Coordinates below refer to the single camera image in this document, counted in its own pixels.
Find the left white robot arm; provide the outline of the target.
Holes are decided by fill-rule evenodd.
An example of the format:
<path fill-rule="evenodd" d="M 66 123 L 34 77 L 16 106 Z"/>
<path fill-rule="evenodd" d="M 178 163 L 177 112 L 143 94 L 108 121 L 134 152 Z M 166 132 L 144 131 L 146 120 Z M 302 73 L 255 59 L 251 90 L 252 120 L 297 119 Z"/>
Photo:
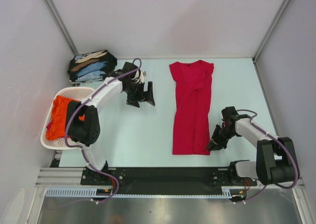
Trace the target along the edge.
<path fill-rule="evenodd" d="M 122 92 L 126 93 L 126 104 L 139 108 L 141 102 L 155 106 L 153 82 L 148 82 L 144 90 L 146 73 L 141 70 L 142 61 L 135 58 L 125 62 L 122 69 L 110 72 L 104 82 L 82 101 L 71 100 L 67 106 L 65 122 L 65 144 L 68 148 L 78 148 L 93 170 L 92 179 L 98 184 L 108 181 L 109 172 L 104 169 L 107 161 L 96 144 L 100 133 L 99 114 L 105 105 Z"/>

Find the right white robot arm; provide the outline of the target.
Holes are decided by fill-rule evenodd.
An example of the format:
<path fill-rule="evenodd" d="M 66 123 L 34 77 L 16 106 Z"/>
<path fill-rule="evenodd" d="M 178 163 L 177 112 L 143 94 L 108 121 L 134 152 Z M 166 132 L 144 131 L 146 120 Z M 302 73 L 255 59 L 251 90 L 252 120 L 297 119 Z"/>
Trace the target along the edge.
<path fill-rule="evenodd" d="M 292 139 L 279 137 L 257 125 L 257 113 L 247 109 L 226 107 L 222 111 L 222 124 L 216 125 L 206 149 L 216 151 L 227 148 L 231 138 L 243 137 L 256 148 L 256 161 L 232 162 L 228 180 L 233 185 L 241 184 L 245 178 L 259 181 L 263 185 L 274 184 L 284 189 L 294 188 L 300 178 L 295 148 Z"/>

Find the red t shirt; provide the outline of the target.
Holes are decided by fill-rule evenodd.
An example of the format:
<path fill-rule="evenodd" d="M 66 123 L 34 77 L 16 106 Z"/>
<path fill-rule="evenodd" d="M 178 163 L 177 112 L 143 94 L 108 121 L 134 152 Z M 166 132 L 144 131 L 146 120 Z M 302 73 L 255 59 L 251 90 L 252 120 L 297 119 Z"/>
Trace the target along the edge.
<path fill-rule="evenodd" d="M 208 114 L 214 64 L 203 60 L 169 65 L 176 83 L 173 155 L 210 155 Z"/>

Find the black printed t shirt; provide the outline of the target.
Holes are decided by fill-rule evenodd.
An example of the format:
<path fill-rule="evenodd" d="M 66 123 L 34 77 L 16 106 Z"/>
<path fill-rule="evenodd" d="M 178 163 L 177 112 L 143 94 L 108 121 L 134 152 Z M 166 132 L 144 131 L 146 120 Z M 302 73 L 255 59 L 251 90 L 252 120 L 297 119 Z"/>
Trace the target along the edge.
<path fill-rule="evenodd" d="M 76 55 L 69 63 L 69 80 L 74 84 L 103 81 L 117 63 L 117 58 L 107 50 Z"/>

